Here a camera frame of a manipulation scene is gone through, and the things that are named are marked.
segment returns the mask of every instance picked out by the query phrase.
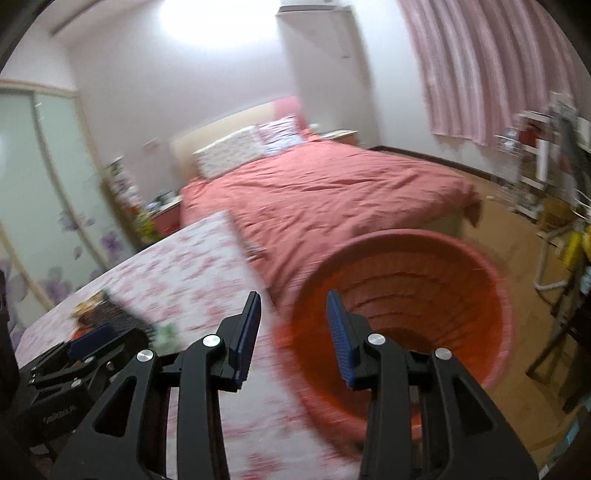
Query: red bucket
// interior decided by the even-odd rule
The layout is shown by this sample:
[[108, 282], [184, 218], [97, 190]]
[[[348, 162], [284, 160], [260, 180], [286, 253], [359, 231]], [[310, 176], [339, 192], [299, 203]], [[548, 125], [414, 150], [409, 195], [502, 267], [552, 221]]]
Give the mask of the red bucket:
[[[390, 230], [357, 237], [292, 285], [292, 315], [277, 327], [289, 383], [310, 419], [343, 453], [358, 456], [369, 392], [341, 379], [326, 322], [326, 294], [404, 348], [449, 348], [483, 386], [501, 378], [512, 352], [514, 319], [503, 282], [481, 254], [446, 235]], [[421, 437], [413, 416], [413, 438]]]

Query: floral blanket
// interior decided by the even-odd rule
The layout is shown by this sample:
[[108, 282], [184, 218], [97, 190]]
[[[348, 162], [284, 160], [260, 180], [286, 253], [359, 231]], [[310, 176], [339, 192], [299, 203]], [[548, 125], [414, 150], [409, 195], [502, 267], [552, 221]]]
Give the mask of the floral blanket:
[[[234, 480], [347, 480], [359, 465], [339, 457], [306, 422], [298, 399], [283, 385], [271, 327], [280, 320], [262, 281], [244, 258], [226, 212], [211, 215], [142, 251], [75, 292], [22, 336], [20, 366], [76, 329], [70, 316], [105, 289], [115, 301], [156, 325], [175, 323], [182, 348], [239, 313], [251, 290], [262, 297], [261, 326], [248, 380], [237, 394], [220, 392], [230, 474]], [[167, 475], [176, 478], [177, 395], [168, 416]]]

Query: sliding wardrobe door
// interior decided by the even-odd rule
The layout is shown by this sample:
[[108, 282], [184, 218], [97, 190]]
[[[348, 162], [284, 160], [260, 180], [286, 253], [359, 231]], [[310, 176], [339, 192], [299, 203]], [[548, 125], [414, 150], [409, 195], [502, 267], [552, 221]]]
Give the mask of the sliding wardrobe door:
[[135, 251], [100, 190], [72, 98], [35, 94], [35, 110], [63, 195], [109, 268]]
[[38, 298], [29, 288], [25, 275], [19, 270], [10, 252], [4, 245], [0, 232], [0, 271], [4, 274], [5, 284], [0, 284], [0, 295], [6, 294], [8, 303], [8, 332], [13, 349], [16, 349], [25, 328], [47, 312]]
[[0, 221], [22, 266], [55, 304], [104, 271], [51, 181], [27, 93], [0, 92]]

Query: bedside table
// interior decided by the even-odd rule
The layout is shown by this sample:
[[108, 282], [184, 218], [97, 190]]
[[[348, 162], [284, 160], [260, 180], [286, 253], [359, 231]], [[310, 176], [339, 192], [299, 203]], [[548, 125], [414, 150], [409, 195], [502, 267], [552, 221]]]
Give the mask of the bedside table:
[[150, 218], [154, 222], [156, 231], [162, 236], [169, 236], [181, 229], [181, 202], [182, 197], [162, 205]]
[[347, 145], [353, 145], [354, 147], [359, 146], [357, 130], [335, 130], [333, 132], [326, 132], [320, 134], [319, 137], [322, 140], [333, 140], [335, 142], [344, 143]]

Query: pillow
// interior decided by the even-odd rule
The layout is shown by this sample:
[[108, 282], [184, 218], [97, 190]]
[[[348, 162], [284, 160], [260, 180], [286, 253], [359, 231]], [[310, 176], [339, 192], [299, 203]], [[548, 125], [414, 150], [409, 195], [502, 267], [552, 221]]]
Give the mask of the pillow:
[[256, 134], [256, 128], [246, 127], [197, 150], [193, 154], [193, 160], [201, 176], [211, 180], [264, 156], [264, 148]]
[[258, 132], [267, 157], [277, 155], [290, 147], [304, 143], [304, 139], [298, 130], [298, 121], [295, 115], [285, 116], [280, 120], [259, 125]]

